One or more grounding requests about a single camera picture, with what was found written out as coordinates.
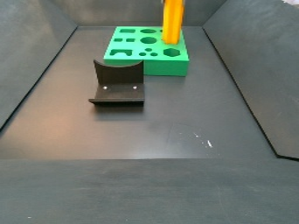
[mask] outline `gray mat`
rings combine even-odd
[[[0,222],[295,224],[299,164],[0,161]]]
[[[76,25],[45,0],[0,0],[0,129]]]
[[[228,0],[204,30],[276,153],[299,158],[299,10]]]
[[[0,158],[274,158],[200,27],[187,77],[144,77],[144,107],[95,108],[112,27],[76,30],[0,137]]]
[[[79,25],[161,25],[161,0],[51,0]],[[226,0],[185,1],[184,25],[203,25]]]

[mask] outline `yellow cylinder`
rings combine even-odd
[[[176,45],[183,26],[183,0],[164,0],[163,7],[163,42]]]

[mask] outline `green block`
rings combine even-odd
[[[189,58],[183,33],[177,45],[167,45],[161,27],[119,26],[109,41],[104,62],[112,66],[144,61],[144,74],[185,76]]]

